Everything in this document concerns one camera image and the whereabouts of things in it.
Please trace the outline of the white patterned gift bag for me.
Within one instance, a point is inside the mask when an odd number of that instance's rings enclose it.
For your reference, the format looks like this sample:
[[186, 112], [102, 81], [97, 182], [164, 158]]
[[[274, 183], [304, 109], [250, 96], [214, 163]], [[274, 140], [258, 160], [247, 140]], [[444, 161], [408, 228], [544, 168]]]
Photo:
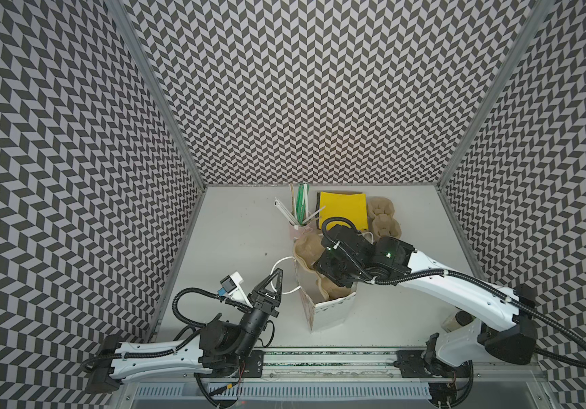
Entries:
[[293, 256], [279, 259], [272, 266], [271, 274], [277, 269], [284, 270], [281, 264], [288, 262], [294, 268], [296, 285], [292, 289], [284, 289], [282, 295], [299, 296], [310, 332], [322, 332], [342, 325], [356, 302], [357, 285], [349, 288], [337, 286], [322, 274], [305, 269]]

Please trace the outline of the brown pulp cup carrier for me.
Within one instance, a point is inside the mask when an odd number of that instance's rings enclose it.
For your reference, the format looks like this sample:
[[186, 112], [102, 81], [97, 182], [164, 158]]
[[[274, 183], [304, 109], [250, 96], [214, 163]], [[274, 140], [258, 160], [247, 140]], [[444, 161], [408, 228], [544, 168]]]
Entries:
[[339, 260], [322, 245], [323, 236], [317, 231], [305, 233], [293, 245], [293, 257], [302, 269], [302, 286], [310, 289], [311, 297], [321, 302], [346, 298], [357, 291], [356, 285], [341, 286], [329, 276]]

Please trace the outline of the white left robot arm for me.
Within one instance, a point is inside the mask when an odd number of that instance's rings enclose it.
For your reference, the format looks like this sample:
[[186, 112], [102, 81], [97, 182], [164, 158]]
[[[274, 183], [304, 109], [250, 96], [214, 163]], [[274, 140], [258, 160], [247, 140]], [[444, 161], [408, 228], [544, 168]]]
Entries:
[[[124, 342], [118, 335], [105, 337], [96, 354], [81, 367], [88, 376], [85, 392], [105, 394], [120, 386], [158, 375], [193, 375], [198, 379], [231, 378], [236, 387], [248, 378], [260, 378], [264, 352], [256, 348], [262, 333], [278, 316], [282, 301], [284, 272], [277, 268], [246, 293], [238, 273], [220, 282], [216, 292], [189, 287], [179, 291], [172, 311], [185, 327], [170, 342], [137, 344]], [[197, 294], [242, 312], [233, 324], [216, 315], [208, 322], [190, 320], [179, 310], [180, 300]]]

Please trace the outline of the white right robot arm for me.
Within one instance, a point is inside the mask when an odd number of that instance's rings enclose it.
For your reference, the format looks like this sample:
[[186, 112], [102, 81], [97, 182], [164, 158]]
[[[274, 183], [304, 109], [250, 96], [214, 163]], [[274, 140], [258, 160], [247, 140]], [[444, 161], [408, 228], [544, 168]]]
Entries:
[[518, 366], [536, 354], [586, 369], [586, 361], [555, 354], [538, 346], [537, 323], [543, 322], [586, 353], [586, 341], [535, 308], [526, 286], [494, 286], [437, 262], [395, 237], [375, 243], [365, 239], [344, 217], [332, 217], [322, 227], [324, 248], [314, 268], [333, 284], [401, 286], [438, 298], [472, 316], [473, 320], [446, 334], [433, 334], [422, 353], [425, 371], [444, 376], [480, 358], [492, 357]]

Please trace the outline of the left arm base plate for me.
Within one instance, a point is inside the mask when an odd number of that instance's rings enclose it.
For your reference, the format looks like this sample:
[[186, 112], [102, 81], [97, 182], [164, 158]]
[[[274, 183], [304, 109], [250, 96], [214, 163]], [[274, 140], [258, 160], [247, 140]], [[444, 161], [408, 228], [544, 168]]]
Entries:
[[212, 372], [213, 378], [261, 378], [264, 368], [265, 352], [260, 349], [253, 350], [243, 361], [228, 361], [223, 363], [220, 369]]

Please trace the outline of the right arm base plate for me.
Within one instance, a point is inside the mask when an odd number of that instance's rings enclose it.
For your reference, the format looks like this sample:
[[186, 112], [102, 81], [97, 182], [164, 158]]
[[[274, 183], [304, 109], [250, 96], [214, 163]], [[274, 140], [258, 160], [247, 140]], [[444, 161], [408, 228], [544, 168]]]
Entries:
[[416, 349], [398, 350], [394, 367], [400, 371], [402, 378], [453, 378], [457, 373], [454, 367], [437, 359], [427, 361], [424, 352]]

